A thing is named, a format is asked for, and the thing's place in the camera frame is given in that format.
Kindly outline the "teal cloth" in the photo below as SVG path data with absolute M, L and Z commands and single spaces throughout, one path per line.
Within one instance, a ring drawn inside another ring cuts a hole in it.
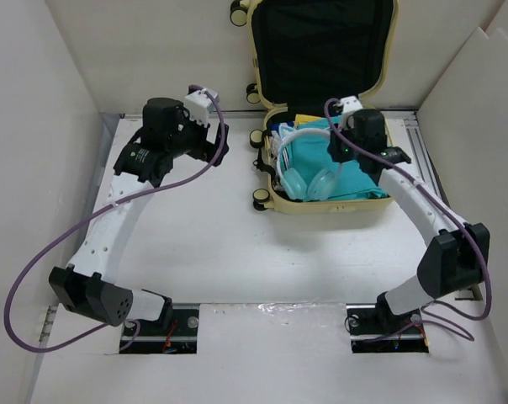
M 329 129 L 327 119 L 273 127 L 280 138 L 276 171 L 288 198 L 304 202 L 387 198 L 357 161 L 332 161 L 327 152 L 329 137 L 321 134 Z

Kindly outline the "yellow cloth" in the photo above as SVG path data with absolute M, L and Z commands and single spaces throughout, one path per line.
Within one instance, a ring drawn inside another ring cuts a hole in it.
M 294 125 L 299 127 L 301 125 L 306 125 L 317 120 L 322 120 L 322 117 L 308 114 L 296 114 L 294 118 Z

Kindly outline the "teal cat-ear headphones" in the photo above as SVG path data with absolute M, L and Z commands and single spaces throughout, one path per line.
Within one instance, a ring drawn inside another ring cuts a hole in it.
M 291 200 L 301 202 L 344 200 L 352 192 L 344 177 L 344 165 L 327 152 L 330 126 L 306 125 L 278 128 L 282 143 L 278 150 L 280 184 Z

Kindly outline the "cream printed zip pouch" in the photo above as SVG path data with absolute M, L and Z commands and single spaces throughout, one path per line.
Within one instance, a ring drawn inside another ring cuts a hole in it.
M 282 143 L 281 136 L 275 131 L 271 131 L 271 135 L 267 138 L 269 140 L 269 152 L 268 155 L 270 157 L 270 165 L 272 167 L 276 167 L 276 161 L 278 157 L 278 150 Z

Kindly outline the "yellow suitcase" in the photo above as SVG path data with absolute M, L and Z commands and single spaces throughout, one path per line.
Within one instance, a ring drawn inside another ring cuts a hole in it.
M 399 12 L 396 1 L 234 1 L 230 21 L 246 26 L 255 82 L 246 99 L 267 114 L 250 134 L 257 149 L 254 166 L 267 186 L 254 191 L 256 210 L 284 214 L 337 213 L 383 209 L 392 199 L 301 202 L 280 187 L 270 165 L 269 140 L 275 125 L 294 122 L 296 114 L 322 116 L 328 98 L 375 94 L 383 84 Z

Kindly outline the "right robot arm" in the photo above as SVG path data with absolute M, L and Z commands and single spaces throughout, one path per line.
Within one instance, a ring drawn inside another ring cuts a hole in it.
M 481 223 L 470 224 L 431 193 L 415 175 L 408 154 L 389 146 L 380 111 L 335 99 L 324 110 L 325 114 L 341 112 L 339 123 L 330 124 L 332 160 L 356 160 L 405 212 L 426 245 L 415 275 L 378 296 L 371 316 L 376 326 L 386 335 L 396 334 L 402 323 L 413 326 L 411 318 L 422 307 L 441 305 L 442 297 L 478 284 L 484 285 L 485 298 L 484 311 L 476 318 L 487 318 L 492 306 L 489 230 Z

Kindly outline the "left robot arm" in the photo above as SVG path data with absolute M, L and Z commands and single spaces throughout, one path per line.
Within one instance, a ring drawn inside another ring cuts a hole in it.
M 124 250 L 140 215 L 157 192 L 176 158 L 189 156 L 217 167 L 228 152 L 229 127 L 220 123 L 214 142 L 207 139 L 209 115 L 218 96 L 193 86 L 182 101 L 151 98 L 142 126 L 121 150 L 114 166 L 103 213 L 89 226 L 84 242 L 66 268 L 51 270 L 49 283 L 70 312 L 117 327 L 138 321 L 153 333 L 172 325 L 172 299 L 149 290 L 116 284 Z

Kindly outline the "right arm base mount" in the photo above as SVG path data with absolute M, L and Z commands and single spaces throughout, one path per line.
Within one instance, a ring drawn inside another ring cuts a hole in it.
M 428 354 L 421 320 L 418 310 L 383 320 L 374 304 L 349 304 L 344 327 L 354 354 Z

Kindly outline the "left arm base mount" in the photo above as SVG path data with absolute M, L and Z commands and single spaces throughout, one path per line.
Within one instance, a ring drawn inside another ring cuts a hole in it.
M 119 340 L 120 354 L 196 354 L 200 306 L 178 305 L 173 308 L 170 327 L 162 331 L 147 321 L 140 326 L 127 322 Z

